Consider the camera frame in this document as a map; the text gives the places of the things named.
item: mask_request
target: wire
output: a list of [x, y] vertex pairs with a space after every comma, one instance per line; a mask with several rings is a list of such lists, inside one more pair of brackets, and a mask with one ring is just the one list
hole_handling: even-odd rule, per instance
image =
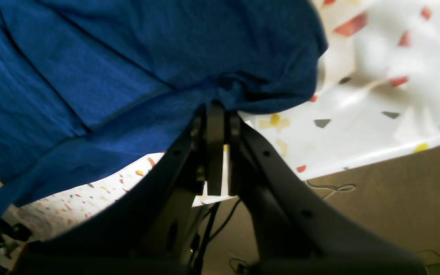
[[220, 202], [217, 202], [213, 205], [210, 212], [210, 219], [208, 220], [208, 224], [206, 225], [205, 233], [203, 235], [203, 241], [201, 242], [201, 246], [198, 250], [198, 256], [196, 260], [194, 260], [193, 265], [193, 274], [201, 275], [201, 270], [203, 269], [203, 258], [206, 253], [206, 246], [210, 241], [210, 234], [213, 228], [213, 222], [215, 221], [215, 216], [217, 215], [218, 207], [220, 207]]
[[235, 202], [234, 207], [232, 207], [232, 210], [230, 211], [230, 214], [228, 215], [228, 217], [225, 219], [225, 221], [222, 223], [222, 225], [217, 229], [217, 231], [215, 231], [215, 233], [213, 233], [210, 238], [209, 238], [209, 242], [211, 240], [213, 240], [213, 238], [215, 238], [220, 231], [222, 231], [222, 229], [227, 225], [227, 223], [230, 221], [230, 219], [232, 218], [232, 216], [234, 215], [235, 209], [237, 208], [237, 206], [239, 206], [239, 204], [241, 203], [241, 199], [239, 199], [237, 202]]
[[239, 270], [239, 268], [235, 269], [234, 266], [232, 265], [232, 261], [240, 261], [241, 263], [244, 264], [245, 267], [248, 266], [248, 264], [247, 264], [246, 261], [244, 261], [244, 260], [241, 260], [241, 259], [239, 259], [239, 258], [231, 258], [231, 259], [228, 261], [228, 265], [229, 265], [230, 268], [234, 271], [234, 274], [235, 274], [235, 275], [239, 275], [239, 273], [237, 272], [237, 271]]

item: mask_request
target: beige carpet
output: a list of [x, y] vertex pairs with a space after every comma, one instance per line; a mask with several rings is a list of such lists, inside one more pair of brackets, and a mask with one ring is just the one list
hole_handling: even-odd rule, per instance
[[[349, 218], [411, 251], [440, 263], [440, 147], [404, 158], [314, 179], [315, 191]], [[346, 192], [334, 192], [337, 189]], [[215, 226], [234, 200], [220, 207]], [[207, 275], [233, 274], [230, 258], [258, 259], [248, 211], [240, 205], [207, 251]]]

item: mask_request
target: blue fabric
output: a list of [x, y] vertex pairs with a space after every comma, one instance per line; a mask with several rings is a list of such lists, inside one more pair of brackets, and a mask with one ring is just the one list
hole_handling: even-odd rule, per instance
[[307, 0], [0, 0], [0, 214], [165, 151], [201, 103], [311, 98]]

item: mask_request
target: gray triangle pattern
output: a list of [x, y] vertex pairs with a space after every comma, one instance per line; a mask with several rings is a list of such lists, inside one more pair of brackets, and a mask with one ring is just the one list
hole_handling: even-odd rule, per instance
[[393, 113], [393, 112], [381, 112], [382, 114], [386, 115], [389, 118], [395, 119], [400, 116], [400, 113]]
[[313, 122], [315, 122], [315, 125], [318, 128], [325, 128], [325, 126], [327, 126], [327, 124], [330, 122], [330, 120], [313, 120]]

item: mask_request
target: patterned tablecloth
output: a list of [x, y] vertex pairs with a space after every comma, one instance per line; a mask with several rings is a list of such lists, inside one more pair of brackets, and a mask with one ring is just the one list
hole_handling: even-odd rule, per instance
[[[440, 146], [440, 0], [313, 3], [330, 45], [315, 96], [274, 115], [242, 114], [248, 124], [303, 180]], [[55, 236], [126, 194], [161, 157], [10, 211]], [[194, 204], [227, 199], [225, 184], [223, 194]]]

